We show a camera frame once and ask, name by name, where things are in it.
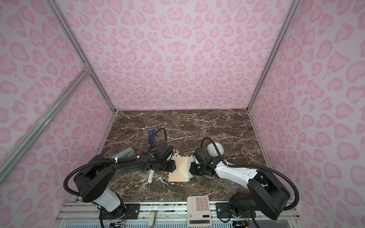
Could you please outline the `peach pink envelope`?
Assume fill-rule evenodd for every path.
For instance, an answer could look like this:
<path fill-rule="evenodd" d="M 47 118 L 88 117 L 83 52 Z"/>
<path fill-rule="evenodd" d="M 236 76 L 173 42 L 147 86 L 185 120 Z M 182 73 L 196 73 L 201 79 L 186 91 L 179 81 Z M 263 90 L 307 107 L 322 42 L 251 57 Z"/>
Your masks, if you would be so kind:
<path fill-rule="evenodd" d="M 175 161 L 176 169 L 172 173 L 169 173 L 169 182 L 188 182 L 188 159 L 189 157 L 172 158 Z"/>

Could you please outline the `white glue stick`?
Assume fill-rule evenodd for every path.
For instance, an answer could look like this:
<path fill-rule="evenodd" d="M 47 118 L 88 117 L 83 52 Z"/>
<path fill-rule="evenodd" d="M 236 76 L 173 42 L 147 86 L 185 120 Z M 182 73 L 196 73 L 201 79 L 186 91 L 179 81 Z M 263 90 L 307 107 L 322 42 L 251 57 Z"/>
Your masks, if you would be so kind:
<path fill-rule="evenodd" d="M 153 177 L 154 177 L 154 170 L 150 170 L 149 175 L 148 175 L 148 179 L 147 179 L 147 183 L 151 184 L 153 182 Z"/>

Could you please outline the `white letter paper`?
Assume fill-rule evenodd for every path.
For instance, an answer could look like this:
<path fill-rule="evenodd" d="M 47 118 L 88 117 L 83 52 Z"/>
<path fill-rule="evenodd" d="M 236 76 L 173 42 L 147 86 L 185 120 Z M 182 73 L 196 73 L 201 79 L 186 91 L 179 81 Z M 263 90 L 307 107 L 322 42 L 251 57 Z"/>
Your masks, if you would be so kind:
<path fill-rule="evenodd" d="M 192 177 L 198 175 L 198 164 L 196 163 L 196 159 L 193 155 L 191 155 L 187 160 L 187 173 L 188 173 L 188 180 Z"/>

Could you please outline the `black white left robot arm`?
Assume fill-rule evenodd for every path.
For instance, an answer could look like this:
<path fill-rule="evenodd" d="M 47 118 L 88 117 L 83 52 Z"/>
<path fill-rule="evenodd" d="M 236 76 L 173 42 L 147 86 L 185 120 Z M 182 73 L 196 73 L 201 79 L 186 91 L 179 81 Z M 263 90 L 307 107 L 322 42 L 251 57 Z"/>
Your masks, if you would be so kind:
<path fill-rule="evenodd" d="M 83 202 L 99 207 L 99 219 L 125 219 L 127 208 L 121 196 L 108 188 L 109 182 L 118 176 L 139 171 L 172 173 L 176 169 L 172 160 L 173 147 L 163 145 L 145 154 L 132 157 L 106 158 L 95 156 L 89 163 L 72 171 L 64 180 L 64 189 Z"/>

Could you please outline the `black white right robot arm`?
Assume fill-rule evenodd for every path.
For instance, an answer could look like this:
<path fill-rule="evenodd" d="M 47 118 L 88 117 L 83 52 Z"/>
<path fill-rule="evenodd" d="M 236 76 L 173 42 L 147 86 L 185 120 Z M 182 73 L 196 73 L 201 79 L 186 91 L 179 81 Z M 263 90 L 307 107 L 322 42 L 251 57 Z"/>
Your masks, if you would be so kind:
<path fill-rule="evenodd" d="M 291 195 L 288 189 L 267 167 L 238 168 L 219 157 L 211 157 L 203 148 L 193 153 L 189 172 L 194 176 L 211 176 L 240 184 L 248 192 L 235 193 L 228 202 L 228 213 L 239 217 L 249 211 L 261 211 L 266 217 L 277 220 Z"/>

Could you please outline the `small white alarm clock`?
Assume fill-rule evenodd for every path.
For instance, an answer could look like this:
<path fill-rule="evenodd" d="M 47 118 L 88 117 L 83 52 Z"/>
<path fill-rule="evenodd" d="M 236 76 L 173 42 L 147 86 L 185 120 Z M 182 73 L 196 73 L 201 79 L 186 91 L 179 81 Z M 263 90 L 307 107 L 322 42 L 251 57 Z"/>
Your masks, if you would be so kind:
<path fill-rule="evenodd" d="M 223 146 L 220 143 L 218 143 L 218 142 L 216 142 L 215 145 L 218 148 L 220 155 L 223 156 L 224 155 L 224 148 L 223 148 Z M 208 151 L 208 154 L 211 157 L 218 157 L 219 156 L 218 153 L 217 153 L 216 148 L 213 145 L 213 143 L 210 143 L 207 146 L 207 151 Z"/>

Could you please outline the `pink white calculator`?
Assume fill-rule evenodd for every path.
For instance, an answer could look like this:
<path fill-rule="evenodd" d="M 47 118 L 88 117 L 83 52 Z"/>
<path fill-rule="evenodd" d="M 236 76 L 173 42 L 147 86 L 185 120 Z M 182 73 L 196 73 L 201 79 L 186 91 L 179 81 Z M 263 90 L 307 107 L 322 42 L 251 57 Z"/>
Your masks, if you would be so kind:
<path fill-rule="evenodd" d="M 209 227 L 212 216 L 208 196 L 191 196 L 187 198 L 188 227 Z"/>

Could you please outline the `white clip on rail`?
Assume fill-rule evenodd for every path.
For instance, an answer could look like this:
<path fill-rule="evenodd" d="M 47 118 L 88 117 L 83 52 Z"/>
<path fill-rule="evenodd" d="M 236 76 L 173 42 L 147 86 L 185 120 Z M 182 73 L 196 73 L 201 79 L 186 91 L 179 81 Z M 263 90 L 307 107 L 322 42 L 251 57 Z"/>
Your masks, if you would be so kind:
<path fill-rule="evenodd" d="M 156 212 L 152 211 L 150 212 L 149 220 L 148 220 L 148 227 L 153 228 L 155 226 L 155 220 L 156 220 Z"/>

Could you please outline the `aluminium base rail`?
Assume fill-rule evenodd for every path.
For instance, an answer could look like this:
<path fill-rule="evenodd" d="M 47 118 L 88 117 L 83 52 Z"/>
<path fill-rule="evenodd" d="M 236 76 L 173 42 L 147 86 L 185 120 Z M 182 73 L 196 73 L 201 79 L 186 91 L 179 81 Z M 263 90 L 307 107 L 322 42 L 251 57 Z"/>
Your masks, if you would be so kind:
<path fill-rule="evenodd" d="M 148 228 L 150 212 L 156 212 L 154 228 L 186 228 L 187 203 L 185 201 L 139 202 L 133 215 L 135 219 L 104 220 L 104 226 L 114 228 Z M 302 228 L 296 210 L 284 211 L 277 220 L 271 220 L 262 212 L 255 212 L 255 220 L 261 228 Z M 64 203 L 53 225 L 54 228 L 99 228 L 99 210 L 91 203 Z"/>

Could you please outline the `diagonal aluminium frame bar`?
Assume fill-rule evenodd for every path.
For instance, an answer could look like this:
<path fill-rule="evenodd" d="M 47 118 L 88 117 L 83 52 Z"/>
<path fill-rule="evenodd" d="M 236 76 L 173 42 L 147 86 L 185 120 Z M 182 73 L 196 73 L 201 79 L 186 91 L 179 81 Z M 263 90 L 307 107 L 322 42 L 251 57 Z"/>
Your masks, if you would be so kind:
<path fill-rule="evenodd" d="M 57 116 L 67 101 L 73 96 L 84 80 L 89 76 L 89 67 L 84 68 L 77 78 L 60 94 L 47 111 L 38 119 L 31 129 L 12 148 L 10 155 L 1 163 L 1 183 L 25 156 L 30 147 L 39 139 L 49 124 Z"/>

